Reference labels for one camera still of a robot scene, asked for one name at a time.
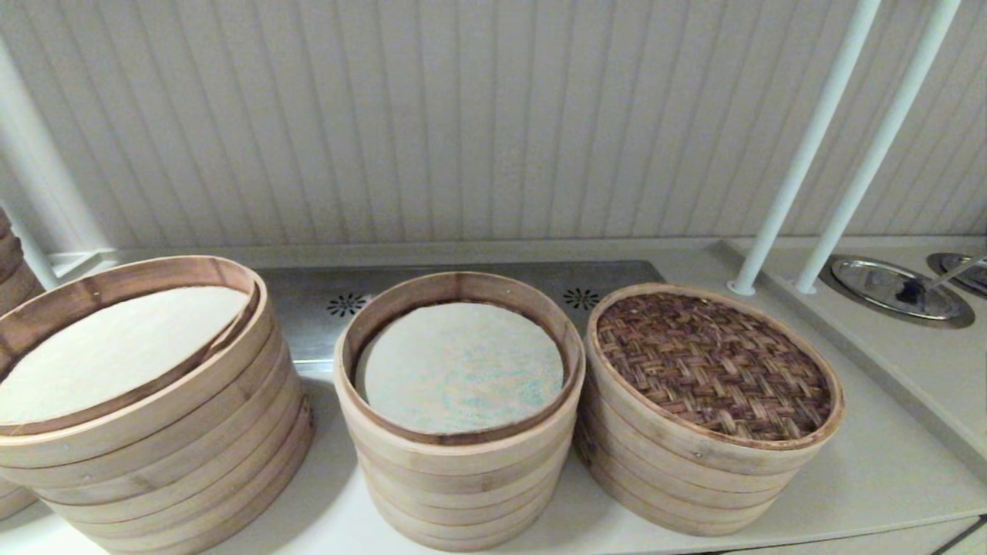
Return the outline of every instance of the bamboo steamer lid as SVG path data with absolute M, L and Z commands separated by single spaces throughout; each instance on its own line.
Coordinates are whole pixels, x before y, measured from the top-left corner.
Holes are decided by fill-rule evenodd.
M 611 495 L 678 531 L 749 524 L 844 417 L 839 379 L 808 342 L 713 293 L 615 291 L 586 344 L 577 450 Z

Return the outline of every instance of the bamboo steamer basket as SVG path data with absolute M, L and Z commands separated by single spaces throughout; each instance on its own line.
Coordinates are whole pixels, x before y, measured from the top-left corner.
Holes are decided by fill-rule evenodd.
M 842 386 L 822 355 L 724 296 L 625 287 L 593 309 L 585 340 L 576 452 L 612 497 L 676 531 L 725 535 L 750 524 L 844 418 Z M 752 413 L 731 416 L 743 409 Z
M 374 411 L 354 387 L 363 348 L 412 310 L 483 302 L 538 324 L 559 348 L 559 395 L 519 422 L 460 434 L 414 432 Z M 537 289 L 506 277 L 446 273 L 406 281 L 373 299 L 337 341 L 336 391 L 371 499 L 409 539 L 446 551 L 499 545 L 529 526 L 552 498 L 566 460 L 585 374 L 582 342 L 565 313 Z
M 2 376 L 101 308 L 192 285 L 230 287 L 250 301 L 156 383 L 39 432 L 0 434 L 0 477 L 29 487 L 112 553 L 214 545 L 257 517 L 304 459 L 311 410 L 264 282 L 223 259 L 157 259 L 68 283 L 0 318 Z
M 42 293 L 40 282 L 24 263 L 21 240 L 0 208 L 0 314 Z M 37 499 L 28 490 L 0 479 L 0 519 L 19 513 Z
M 0 208 L 0 314 L 42 293 L 44 287 L 24 262 L 21 240 Z

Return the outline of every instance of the bamboo steamer rim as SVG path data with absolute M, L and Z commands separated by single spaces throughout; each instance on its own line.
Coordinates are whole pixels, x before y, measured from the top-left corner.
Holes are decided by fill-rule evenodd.
M 830 411 L 829 416 L 826 418 L 826 421 L 811 434 L 799 437 L 798 439 L 768 441 L 764 439 L 729 436 L 727 434 L 722 434 L 703 428 L 702 426 L 680 418 L 645 397 L 644 394 L 634 388 L 634 386 L 632 386 L 626 379 L 624 379 L 622 375 L 620 375 L 617 368 L 615 368 L 613 364 L 610 363 L 610 360 L 603 354 L 603 349 L 600 346 L 600 339 L 597 333 L 597 324 L 599 323 L 599 319 L 603 313 L 617 301 L 628 297 L 654 293 L 671 293 L 719 302 L 730 308 L 761 319 L 770 324 L 776 330 L 785 334 L 787 338 L 792 340 L 792 342 L 799 349 L 801 349 L 809 358 L 812 359 L 812 361 L 819 368 L 819 372 L 826 380 L 826 386 L 829 389 L 830 399 L 833 404 L 833 408 Z M 609 295 L 603 297 L 603 299 L 600 300 L 600 302 L 590 313 L 589 323 L 586 327 L 586 341 L 589 343 L 588 348 L 593 350 L 593 353 L 596 355 L 595 358 L 599 362 L 599 366 L 604 369 L 606 375 L 611 377 L 616 383 L 619 383 L 624 391 L 634 397 L 634 400 L 640 402 L 645 407 L 648 407 L 660 418 L 669 421 L 672 424 L 678 425 L 688 432 L 704 439 L 712 439 L 714 441 L 731 443 L 741 447 L 748 447 L 757 450 L 793 451 L 809 448 L 827 441 L 833 434 L 836 433 L 840 423 L 843 422 L 843 419 L 846 416 L 843 386 L 840 384 L 840 380 L 832 366 L 822 356 L 822 354 L 812 346 L 812 344 L 804 340 L 791 327 L 768 315 L 767 313 L 717 293 L 696 287 L 675 285 L 671 283 L 641 283 L 617 289 L 616 291 L 613 291 Z
M 164 276 L 162 283 L 149 288 L 133 288 L 122 286 L 120 293 L 111 288 L 103 289 L 103 285 L 121 285 L 121 277 L 136 271 L 135 276 Z M 183 275 L 182 271 L 196 271 Z M 124 419 L 143 407 L 159 402 L 162 398 L 195 381 L 207 373 L 222 356 L 241 343 L 246 331 L 257 325 L 265 315 L 268 304 L 267 288 L 264 281 L 253 270 L 234 261 L 212 256 L 177 256 L 150 259 L 118 266 L 98 274 L 70 281 L 21 304 L 7 314 L 0 316 L 0 381 L 6 373 L 24 354 L 51 335 L 64 329 L 74 322 L 108 306 L 124 302 L 131 298 L 143 296 L 166 289 L 197 286 L 217 285 L 230 287 L 251 296 L 248 306 L 249 318 L 238 316 L 241 322 L 235 337 L 231 337 L 221 349 L 212 352 L 195 368 L 192 368 L 167 386 L 142 397 L 122 408 L 101 415 L 85 422 L 37 434 L 7 436 L 0 435 L 0 452 L 5 448 L 30 447 L 49 442 L 69 439 L 78 434 L 97 429 L 99 426 L 118 419 Z M 81 300 L 80 294 L 86 294 L 88 302 L 73 306 L 65 315 L 65 319 L 51 318 L 45 311 L 57 311 L 64 303 Z
M 491 294 L 481 287 L 476 287 L 476 285 L 491 284 L 505 286 L 503 294 Z M 525 303 L 525 300 L 530 301 L 531 299 L 539 301 L 538 305 L 547 310 L 548 314 L 539 314 L 531 302 Z M 450 302 L 491 304 L 518 313 L 538 325 L 556 345 L 563 360 L 564 380 L 559 394 L 537 413 L 524 419 L 500 426 L 454 434 L 426 434 L 409 430 L 375 411 L 356 392 L 353 385 L 357 362 L 360 360 L 363 349 L 381 330 L 398 318 L 424 306 Z M 383 312 L 381 317 L 377 317 L 378 307 L 381 307 L 379 310 Z M 563 329 L 553 330 L 552 320 L 563 322 Z M 362 334 L 359 340 L 353 339 L 356 332 Z M 573 338 L 573 341 L 570 342 L 573 352 L 568 352 L 566 349 L 567 338 Z M 578 339 L 578 331 L 555 301 L 522 281 L 481 272 L 431 274 L 403 281 L 387 289 L 371 300 L 346 326 L 337 342 L 335 360 L 341 371 L 338 375 L 343 377 L 337 382 L 337 387 L 342 386 L 343 393 L 353 401 L 356 409 L 362 415 L 368 417 L 385 431 L 404 439 L 416 443 L 449 446 L 475 445 L 497 441 L 534 428 L 562 407 L 573 390 L 576 389 L 577 383 L 581 386 L 585 371 L 584 350 L 582 341 Z
M 3 206 L 0 206 L 0 237 L 5 237 L 7 234 L 10 234 L 10 228 L 10 218 L 7 217 L 7 212 L 4 211 Z

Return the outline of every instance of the white wall panel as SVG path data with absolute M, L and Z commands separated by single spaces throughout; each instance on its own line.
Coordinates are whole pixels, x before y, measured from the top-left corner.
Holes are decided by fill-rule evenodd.
M 736 236 L 854 4 L 3 0 L 0 33 L 104 246 Z M 883 3 L 785 233 L 824 225 L 930 10 Z M 852 233 L 983 233 L 985 80 L 966 0 Z

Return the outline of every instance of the woven bamboo lid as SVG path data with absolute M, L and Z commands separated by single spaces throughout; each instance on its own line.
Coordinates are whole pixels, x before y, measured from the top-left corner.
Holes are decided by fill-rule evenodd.
M 659 415 L 705 436 L 798 448 L 830 436 L 842 388 L 805 340 L 732 299 L 666 284 L 604 298 L 592 347 L 610 373 Z

